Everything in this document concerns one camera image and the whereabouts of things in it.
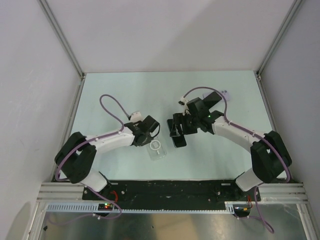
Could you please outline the clear phone case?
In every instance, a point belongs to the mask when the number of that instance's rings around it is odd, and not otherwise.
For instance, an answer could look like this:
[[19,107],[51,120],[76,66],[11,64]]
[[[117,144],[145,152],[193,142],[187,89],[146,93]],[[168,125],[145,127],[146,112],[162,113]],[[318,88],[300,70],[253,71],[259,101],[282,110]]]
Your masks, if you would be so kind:
[[152,161],[157,161],[167,155],[165,145],[161,139],[155,137],[146,145],[147,152]]

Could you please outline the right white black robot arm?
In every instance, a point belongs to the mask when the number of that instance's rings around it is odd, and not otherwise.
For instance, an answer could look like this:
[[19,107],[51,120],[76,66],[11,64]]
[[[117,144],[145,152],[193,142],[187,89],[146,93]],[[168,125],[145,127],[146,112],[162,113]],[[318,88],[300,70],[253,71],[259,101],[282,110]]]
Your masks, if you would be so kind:
[[225,120],[225,114],[210,109],[222,100],[216,94],[203,99],[192,100],[182,98],[179,104],[183,112],[173,114],[167,120],[169,136],[176,148],[187,145],[185,136],[196,134],[198,130],[226,138],[250,153],[252,167],[235,179],[231,187],[232,197],[238,201],[249,195],[249,190],[263,183],[272,183],[285,172],[290,175],[289,166],[292,164],[290,154],[281,138],[275,132],[255,133],[245,132]]

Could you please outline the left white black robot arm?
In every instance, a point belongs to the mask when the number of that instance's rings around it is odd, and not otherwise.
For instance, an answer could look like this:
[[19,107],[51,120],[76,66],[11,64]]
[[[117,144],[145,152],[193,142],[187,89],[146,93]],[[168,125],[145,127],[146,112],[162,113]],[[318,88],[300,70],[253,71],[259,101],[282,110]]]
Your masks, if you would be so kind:
[[91,190],[99,199],[107,199],[111,194],[109,180],[93,168],[98,154],[104,154],[122,147],[143,147],[150,144],[160,129],[160,123],[148,115],[145,119],[136,118],[123,123],[119,130],[107,132],[103,135],[85,136],[82,133],[73,133],[60,151],[54,162],[57,165],[55,179],[62,172],[72,184],[82,184]]

